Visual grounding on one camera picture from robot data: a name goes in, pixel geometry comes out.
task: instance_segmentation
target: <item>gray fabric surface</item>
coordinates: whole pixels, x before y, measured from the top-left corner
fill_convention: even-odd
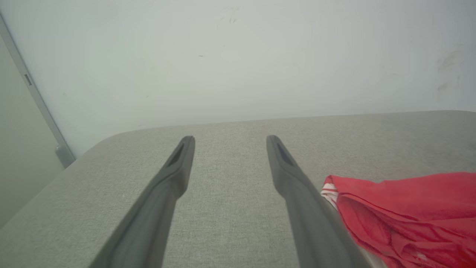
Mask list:
[[[435,111],[164,127],[87,151],[2,230],[0,267],[87,267],[178,141],[194,135],[164,266],[298,267],[266,136],[281,138],[321,187],[329,174],[372,181],[476,172],[476,113]]]

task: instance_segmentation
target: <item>red garment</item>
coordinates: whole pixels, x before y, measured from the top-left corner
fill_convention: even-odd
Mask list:
[[[330,175],[323,192],[329,185],[354,240],[389,268],[476,267],[476,173],[381,183]]]

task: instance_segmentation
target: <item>red fabric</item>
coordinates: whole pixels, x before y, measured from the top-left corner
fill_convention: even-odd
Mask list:
[[[476,173],[325,183],[357,244],[389,268],[476,267]]]

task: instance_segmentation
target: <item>metal frame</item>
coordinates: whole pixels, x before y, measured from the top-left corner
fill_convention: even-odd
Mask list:
[[[38,109],[43,115],[43,118],[45,119],[46,124],[48,125],[51,132],[53,133],[53,136],[55,137],[56,142],[58,143],[58,146],[55,149],[56,156],[59,158],[64,168],[67,168],[76,159],[73,153],[71,152],[71,150],[69,149],[68,145],[66,144],[66,141],[64,140],[63,135],[61,135],[60,130],[56,126],[56,123],[53,120],[53,117],[51,117],[51,114],[48,111],[48,108],[46,107],[40,93],[38,92],[38,89],[35,86],[35,83],[33,82],[33,79],[27,70],[27,67],[25,66],[25,62],[23,61],[23,59],[20,56],[20,53],[18,52],[15,42],[11,38],[10,32],[8,31],[7,25],[5,24],[5,21],[3,20],[1,14],[0,14],[0,36],[3,38],[3,41],[5,42],[7,49],[10,52],[10,55],[13,58],[13,61],[15,62],[15,65],[17,66],[17,69],[23,78],[23,81],[25,82],[28,90],[30,91],[30,94],[33,97],[33,100],[35,101],[36,105],[38,106]]]

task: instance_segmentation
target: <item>red cloth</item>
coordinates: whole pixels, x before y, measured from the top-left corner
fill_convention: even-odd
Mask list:
[[[389,268],[476,267],[476,173],[329,184],[354,240]]]

